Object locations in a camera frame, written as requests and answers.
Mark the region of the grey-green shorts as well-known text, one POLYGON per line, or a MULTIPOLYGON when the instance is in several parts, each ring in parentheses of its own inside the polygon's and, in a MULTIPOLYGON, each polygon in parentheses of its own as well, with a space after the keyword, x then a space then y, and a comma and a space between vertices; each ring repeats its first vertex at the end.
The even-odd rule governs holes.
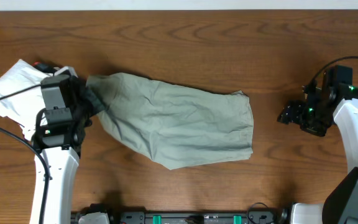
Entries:
POLYGON ((104 130, 169 170, 253 153, 254 118, 240 90, 222 95, 128 73, 90 76, 86 85, 105 107, 104 130))

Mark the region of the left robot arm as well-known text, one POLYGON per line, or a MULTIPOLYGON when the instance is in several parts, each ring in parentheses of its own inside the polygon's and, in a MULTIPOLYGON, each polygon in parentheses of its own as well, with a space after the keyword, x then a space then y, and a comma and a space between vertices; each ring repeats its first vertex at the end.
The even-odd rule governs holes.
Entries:
POLYGON ((103 104, 74 75, 40 83, 44 108, 36 115, 31 145, 36 151, 31 223, 69 223, 76 170, 85 129, 103 104))

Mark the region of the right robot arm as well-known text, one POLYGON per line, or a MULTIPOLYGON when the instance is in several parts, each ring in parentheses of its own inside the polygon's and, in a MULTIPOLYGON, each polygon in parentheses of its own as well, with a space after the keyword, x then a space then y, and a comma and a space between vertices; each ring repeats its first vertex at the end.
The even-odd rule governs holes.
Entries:
POLYGON ((322 204, 295 203, 289 223, 358 223, 358 87, 352 84, 352 68, 335 65, 324 71, 323 84, 304 86, 304 100, 291 100, 278 122, 295 123, 302 131, 325 136, 339 128, 348 174, 322 204))

